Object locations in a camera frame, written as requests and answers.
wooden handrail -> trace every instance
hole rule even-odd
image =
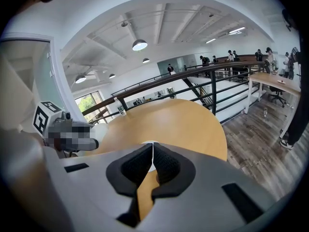
[[[237,66],[244,66],[244,65],[258,65],[258,64],[263,64],[263,62],[259,62],[259,61],[244,61],[244,62],[225,62],[225,63],[220,63],[220,64],[216,64],[216,65],[207,65],[204,67],[200,67],[197,69],[193,69],[193,70],[187,70],[185,72],[180,72],[180,73],[176,73],[173,75],[169,75],[166,77],[162,77],[158,80],[155,80],[153,82],[150,83],[146,83],[137,87],[134,87],[132,89],[129,89],[125,92],[120,93],[119,95],[117,95],[118,99],[124,99],[126,97],[129,97],[131,95],[140,93],[142,91],[151,89],[153,87],[157,87],[166,83],[170,83],[179,79],[184,79],[187,78],[189,76],[193,76],[193,75],[197,75],[203,72],[208,72],[208,71],[213,71],[213,70],[219,70],[222,68],[231,68],[231,67],[237,67]],[[94,105],[93,107],[88,108],[87,110],[83,111],[83,115],[87,115],[103,106],[107,106],[114,103],[114,97],[110,97],[106,100],[104,100],[103,102]]]

glass panel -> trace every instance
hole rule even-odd
[[[93,99],[95,100],[96,104],[99,104],[103,101],[98,91],[93,92],[92,96],[93,96]]]
[[[37,68],[33,69],[35,85],[41,101],[51,101],[65,110],[54,76],[51,76],[52,68],[50,58],[48,57],[49,51],[49,43],[46,43]]]

wooden floor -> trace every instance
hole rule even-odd
[[[284,93],[289,101],[290,95]],[[227,161],[255,179],[278,200],[294,187],[307,165],[309,126],[301,139],[288,150],[280,145],[280,129],[291,107],[271,103],[267,94],[248,114],[240,114],[223,124],[227,140]]]

white ceiling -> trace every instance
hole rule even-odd
[[[251,1],[261,9],[270,24],[283,22],[283,6],[278,0]],[[144,39],[148,43],[147,51],[151,49],[154,53],[154,46],[205,45],[207,40],[218,38],[239,26],[250,27],[245,21],[230,14],[199,4],[167,1],[164,4],[140,7],[116,14],[114,19],[90,33],[63,61],[65,74],[70,83],[76,75],[95,69],[99,72],[107,71],[105,80],[108,81],[110,73],[120,75],[138,67],[126,66],[126,63],[132,64],[129,59],[139,54],[132,50],[132,43],[136,39]],[[155,57],[156,62],[161,60],[164,59]]]
[[[121,27],[124,21],[128,25]],[[201,45],[243,24],[244,21],[229,14],[198,4],[166,3],[139,8],[115,16],[89,34],[64,60],[65,73],[66,76],[79,74],[89,66],[113,70],[136,54],[132,50],[136,39],[144,39],[149,46],[184,42]]]

white desk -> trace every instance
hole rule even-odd
[[[278,80],[283,80],[285,84],[279,83]],[[262,84],[266,84],[272,87],[279,88],[285,92],[288,92],[295,97],[295,101],[291,102],[291,104],[294,103],[294,109],[292,110],[292,113],[290,114],[286,125],[282,129],[282,133],[280,137],[282,138],[286,131],[288,130],[290,123],[292,122],[292,119],[294,117],[294,114],[296,112],[299,98],[300,98],[300,87],[297,85],[297,83],[293,80],[287,79],[285,77],[279,76],[279,75],[272,75],[268,73],[257,73],[254,75],[251,75],[249,78],[249,94],[248,94],[248,102],[245,109],[245,113],[248,113],[249,105],[250,105],[250,98],[251,98],[251,92],[252,92],[252,82],[258,82],[260,83],[260,90],[259,90],[259,98],[258,101],[261,99],[261,93],[262,93]]]

